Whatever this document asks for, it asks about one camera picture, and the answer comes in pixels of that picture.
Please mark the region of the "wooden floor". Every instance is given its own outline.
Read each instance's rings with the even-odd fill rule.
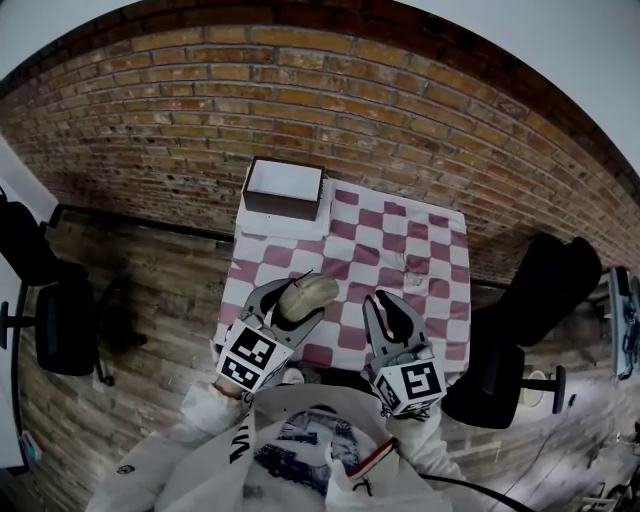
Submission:
[[[96,296],[116,276],[128,286],[114,297],[101,340],[113,388],[41,370],[33,333],[23,332],[23,423],[44,456],[33,476],[0,483],[20,511],[83,510],[105,471],[144,436],[177,419],[190,384],[212,370],[209,338],[231,258],[226,243],[72,213],[48,237],[60,257],[88,270]],[[486,289],[472,295],[476,305],[496,298]],[[35,291],[29,308],[34,300]],[[617,483],[634,467],[630,457],[625,463],[603,459],[587,469],[603,440],[630,432],[640,417],[640,383],[614,386],[610,347],[600,330],[585,304],[527,354],[528,370],[567,368],[567,397],[577,398],[561,415],[550,414],[549,397],[536,408],[519,409],[504,431],[445,418],[449,450],[471,481],[509,491],[534,510],[575,510],[571,503],[585,490],[601,481]],[[147,344],[123,343],[132,333],[145,335]]]

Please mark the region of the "checkered tablecloth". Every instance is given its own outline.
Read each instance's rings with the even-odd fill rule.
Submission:
[[[214,343],[223,344],[257,286],[308,271],[340,293],[294,359],[360,370],[371,359],[362,303],[376,289],[403,297],[424,318],[445,372],[466,369],[470,290],[464,217],[437,206],[332,180],[330,233],[318,242],[238,232]]]

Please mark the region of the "person's arm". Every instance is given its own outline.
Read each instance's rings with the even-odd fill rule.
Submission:
[[[456,480],[466,480],[460,467],[451,460],[447,452],[447,443],[442,440],[440,407],[431,409],[429,418],[387,420],[387,430],[398,439],[398,450],[418,473],[425,475],[443,476]],[[434,488],[440,488],[437,483],[428,481]],[[476,493],[462,486],[448,486],[443,488],[452,502],[454,511],[469,512],[482,511],[480,500]]]
[[[87,512],[146,512],[176,465],[228,430],[245,409],[242,389],[220,379],[194,384],[182,403],[184,421],[140,442],[102,481]]]

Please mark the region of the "black office chair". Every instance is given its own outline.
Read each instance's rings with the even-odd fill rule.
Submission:
[[[452,418],[483,428],[511,425],[521,388],[554,393],[553,413],[562,411],[566,372],[555,380],[524,380],[524,352],[585,300],[598,285],[602,266],[582,238],[563,245],[536,237],[516,275],[495,304],[471,314],[469,368],[442,400]]]
[[[113,377],[104,376],[100,364],[98,324],[100,313],[123,280],[114,279],[94,303],[86,271],[58,259],[29,210],[21,203],[8,201],[2,189],[0,253],[23,283],[49,285],[38,293],[35,317],[9,316],[8,304],[2,303],[0,347],[7,347],[8,328],[35,327],[36,354],[42,368],[74,376],[91,375],[95,368],[100,382],[113,386]]]

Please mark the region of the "red brick wall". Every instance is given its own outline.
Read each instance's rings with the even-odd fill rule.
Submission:
[[[102,17],[83,29],[84,51],[62,38],[31,78],[23,67],[3,84],[0,130],[60,202],[231,231],[247,163],[271,156],[462,211],[478,278],[508,279],[539,231],[635,267],[635,174],[595,125],[580,131],[591,121],[566,97],[529,94],[544,83],[533,71],[520,66],[509,91],[494,68],[479,71],[479,48],[500,51],[486,41],[433,55],[373,41],[368,25],[292,27],[329,21],[299,11],[284,23],[289,11],[275,20],[268,6],[226,9],[249,24],[165,30],[207,21],[176,7]],[[130,37],[123,27],[142,15],[149,33]]]

